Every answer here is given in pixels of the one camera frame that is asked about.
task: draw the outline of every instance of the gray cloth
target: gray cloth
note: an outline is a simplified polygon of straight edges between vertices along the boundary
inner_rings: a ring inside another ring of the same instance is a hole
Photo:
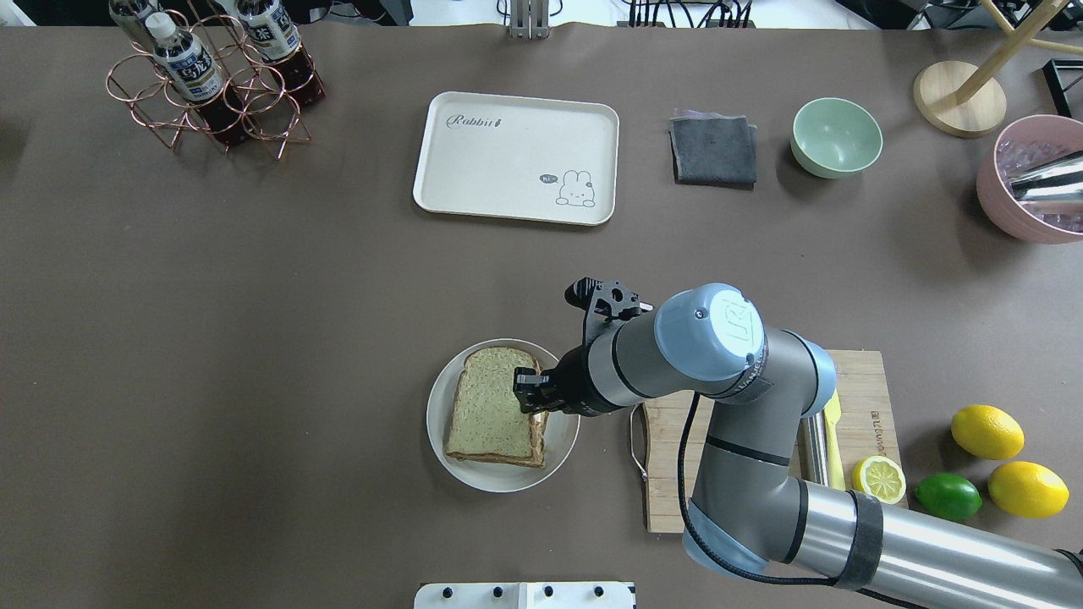
[[[684,111],[670,119],[669,139],[678,183],[756,183],[756,126],[747,117]]]

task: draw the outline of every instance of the green lime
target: green lime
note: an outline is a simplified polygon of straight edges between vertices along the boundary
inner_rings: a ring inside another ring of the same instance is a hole
[[[954,474],[934,474],[917,483],[914,496],[929,514],[947,520],[966,520],[978,513],[981,496],[969,480]]]

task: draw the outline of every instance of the yellow lemon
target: yellow lemon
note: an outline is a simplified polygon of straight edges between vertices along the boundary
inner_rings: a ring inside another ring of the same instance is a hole
[[[951,419],[951,436],[974,456],[1002,461],[1022,450],[1022,428],[1012,415],[988,404],[962,409]]]
[[[854,466],[852,482],[853,490],[889,505],[906,495],[906,477],[902,468],[886,456],[873,455]]]
[[[1068,485],[1045,466],[1014,461],[989,475],[989,496],[1008,514],[1045,518],[1065,508]]]

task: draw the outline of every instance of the white round plate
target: white round plate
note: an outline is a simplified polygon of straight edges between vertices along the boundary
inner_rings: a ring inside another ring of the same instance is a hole
[[[575,438],[579,435],[579,417],[565,413],[549,413],[549,422],[545,429],[545,467],[522,467],[503,463],[479,463],[475,461],[459,461],[444,454],[444,441],[452,425],[452,410],[455,406],[455,389],[459,385],[462,366],[474,351],[486,347],[512,347],[522,349],[534,355],[544,370],[557,365],[557,358],[545,349],[514,338],[496,338],[479,342],[464,349],[452,358],[451,362],[432,384],[429,393],[429,409],[426,413],[426,427],[429,429],[429,443],[432,452],[444,468],[467,484],[491,493],[513,493],[530,489],[552,476],[563,465],[572,452]]]

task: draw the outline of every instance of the bread slice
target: bread slice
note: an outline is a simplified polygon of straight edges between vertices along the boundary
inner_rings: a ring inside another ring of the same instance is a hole
[[[455,390],[452,427],[444,453],[449,457],[525,467],[545,466],[545,426],[549,413],[525,415],[511,391],[518,366],[538,368],[530,353],[488,347],[471,353]]]

